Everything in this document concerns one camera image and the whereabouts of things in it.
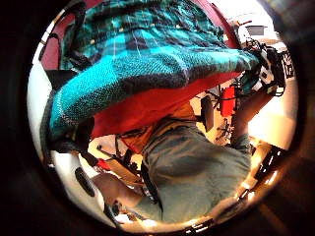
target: plaid shirt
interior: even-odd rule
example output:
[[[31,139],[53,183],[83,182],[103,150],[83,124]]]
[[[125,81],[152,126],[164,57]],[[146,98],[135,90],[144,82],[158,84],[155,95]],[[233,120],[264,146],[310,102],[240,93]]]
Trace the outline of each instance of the plaid shirt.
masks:
[[[68,28],[63,51],[69,48]],[[189,0],[104,0],[87,10],[74,47],[94,63],[103,56],[142,57],[162,52],[221,50],[223,31]],[[72,65],[62,57],[62,67]]]

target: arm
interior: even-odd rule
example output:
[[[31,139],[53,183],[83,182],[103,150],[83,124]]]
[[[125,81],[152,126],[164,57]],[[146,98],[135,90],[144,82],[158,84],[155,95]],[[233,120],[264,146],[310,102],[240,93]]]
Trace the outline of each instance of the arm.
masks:
[[[126,207],[134,207],[143,198],[112,174],[99,174],[92,180],[99,188],[105,202],[111,206],[118,201]]]
[[[241,104],[235,114],[232,141],[248,133],[248,122],[253,119],[272,98],[272,95],[268,94],[264,88],[261,88]]]

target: red object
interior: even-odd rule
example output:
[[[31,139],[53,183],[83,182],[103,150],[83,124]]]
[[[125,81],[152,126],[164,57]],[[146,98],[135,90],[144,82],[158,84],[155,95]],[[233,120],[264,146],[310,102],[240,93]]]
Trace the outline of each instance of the red object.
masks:
[[[107,170],[107,171],[110,170],[109,165],[106,163],[105,160],[103,160],[103,159],[101,159],[101,158],[98,159],[97,166],[100,167],[100,168],[102,168],[102,169],[104,169],[104,170]]]
[[[221,94],[220,115],[222,117],[230,116],[235,106],[235,88],[225,88]]]

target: red fabric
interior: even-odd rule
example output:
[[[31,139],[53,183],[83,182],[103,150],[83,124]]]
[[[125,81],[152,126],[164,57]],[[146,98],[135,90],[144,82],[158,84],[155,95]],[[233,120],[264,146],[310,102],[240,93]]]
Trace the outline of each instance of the red fabric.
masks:
[[[198,80],[186,88],[155,88],[133,95],[94,116],[92,137],[122,134],[151,125],[167,114],[171,114],[199,92],[236,76],[238,76],[236,73],[221,73]]]
[[[222,117],[230,116],[233,113],[233,109],[235,106],[235,99],[230,99],[235,97],[234,87],[224,89],[221,97],[227,100],[222,100],[220,102],[220,115]]]

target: hand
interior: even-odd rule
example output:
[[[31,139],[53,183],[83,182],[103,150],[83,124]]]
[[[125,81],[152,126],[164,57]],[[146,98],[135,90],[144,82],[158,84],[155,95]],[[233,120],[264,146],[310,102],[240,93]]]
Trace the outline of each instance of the hand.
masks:
[[[119,197],[121,181],[116,176],[108,173],[98,174],[92,181],[99,188],[105,202],[112,206]]]

